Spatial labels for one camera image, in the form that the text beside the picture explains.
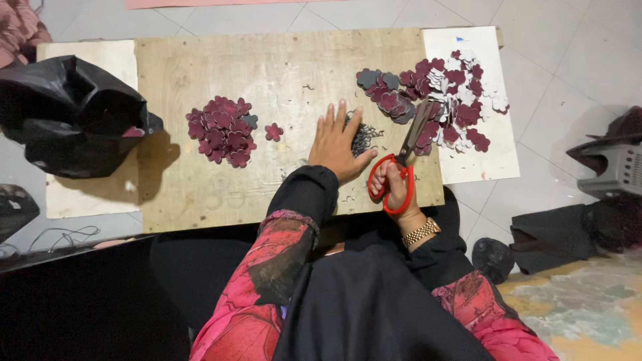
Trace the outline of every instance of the tiled floor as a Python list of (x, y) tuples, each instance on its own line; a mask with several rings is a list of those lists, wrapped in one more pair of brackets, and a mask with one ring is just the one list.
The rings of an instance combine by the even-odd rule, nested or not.
[[(390, 26), (500, 25), (501, 50), (522, 177), (451, 186), (461, 235), (510, 243), (511, 217), (590, 202), (575, 186), (591, 171), (564, 153), (602, 134), (642, 102), (642, 2), (638, 0), (346, 0), (317, 3), (125, 10), (123, 0), (46, 0), (41, 13), (56, 41), (123, 39)], [(44, 208), (44, 175), (0, 139), (0, 182), (23, 185)], [(46, 227), (98, 225), (100, 236), (140, 231), (139, 215), (38, 218), (10, 239), (26, 251)], [(50, 234), (34, 249), (50, 247)]]

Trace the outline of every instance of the pink cloth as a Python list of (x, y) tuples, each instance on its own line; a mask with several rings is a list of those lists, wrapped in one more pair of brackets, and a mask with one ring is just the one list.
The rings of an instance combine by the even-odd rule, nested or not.
[(301, 3), (303, 0), (125, 0), (128, 9), (164, 8), (167, 6), (211, 6), (240, 4)]
[(23, 51), (51, 42), (51, 36), (28, 0), (0, 0), (0, 69), (18, 60), (27, 64)]

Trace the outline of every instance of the right hand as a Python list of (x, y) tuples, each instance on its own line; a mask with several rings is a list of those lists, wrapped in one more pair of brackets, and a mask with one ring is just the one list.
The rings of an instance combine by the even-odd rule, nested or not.
[[(406, 181), (401, 178), (401, 174), (399, 173), (400, 169), (401, 166), (397, 163), (385, 161), (381, 163), (379, 168), (374, 171), (374, 175), (372, 177), (370, 190), (374, 195), (379, 194), (379, 192), (383, 190), (383, 184), (385, 183), (385, 181), (388, 181), (388, 184), (390, 185), (388, 208), (390, 209), (397, 209), (401, 207), (404, 200), (406, 199), (406, 194), (408, 193), (408, 190), (406, 189)], [(416, 220), (421, 219), (422, 217), (422, 222), (425, 224), (426, 217), (421, 213), (421, 210), (417, 205), (416, 189), (413, 192), (412, 200), (410, 201), (408, 209), (406, 209), (403, 213), (390, 215), (390, 218), (394, 219), (397, 224), (399, 224), (399, 227), (402, 227), (402, 225), (409, 223), (411, 219)]]

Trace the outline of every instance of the black sleeve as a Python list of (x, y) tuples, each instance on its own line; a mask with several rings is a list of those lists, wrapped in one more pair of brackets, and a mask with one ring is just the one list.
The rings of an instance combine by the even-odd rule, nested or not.
[(410, 270), (429, 290), (449, 285), (474, 271), (459, 235), (438, 234), (411, 253)]
[(272, 198), (268, 215), (289, 209), (309, 216), (319, 226), (328, 220), (339, 192), (339, 180), (324, 166), (303, 166), (288, 176)]

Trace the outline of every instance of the plywood board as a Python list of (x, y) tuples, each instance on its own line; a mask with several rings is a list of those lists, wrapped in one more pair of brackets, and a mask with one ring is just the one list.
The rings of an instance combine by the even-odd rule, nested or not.
[[(133, 40), (38, 45), (38, 61), (64, 55), (76, 55), (138, 89)], [(134, 148), (114, 174), (107, 178), (66, 179), (47, 174), (47, 218), (138, 211), (136, 159), (137, 149)]]
[[(494, 26), (476, 28), (447, 28), (422, 30), (426, 58), (449, 58), (452, 51), (472, 49), (484, 70), (481, 82), (490, 82), (499, 87), (499, 93), (506, 94), (504, 76), (499, 60), (497, 31)], [(480, 97), (486, 105), (492, 102)], [(515, 139), (510, 123), (510, 110), (507, 115), (494, 112), (485, 122), (480, 121), (475, 128), (490, 139), (488, 152), (467, 152), (459, 154), (456, 150), (439, 148), (442, 181), (444, 184), (487, 181), (519, 177), (519, 165)]]
[[(418, 28), (136, 40), (139, 91), (166, 129), (139, 150), (144, 230), (260, 222), (283, 178), (306, 163), (318, 116), (340, 98), (350, 108), (364, 105), (364, 121), (385, 131), (372, 143), (380, 157), (398, 152), (409, 125), (385, 117), (355, 74), (364, 67), (398, 74), (424, 56)], [(216, 95), (243, 97), (259, 117), (252, 133), (258, 149), (245, 169), (208, 162), (187, 135), (184, 114)], [(285, 130), (279, 143), (265, 139), (264, 127), (273, 122)], [(177, 160), (163, 161), (176, 158), (177, 150)], [(410, 163), (420, 179), (419, 205), (443, 204), (437, 152), (411, 156)], [(365, 189), (372, 165), (340, 188), (337, 214), (381, 209)]]

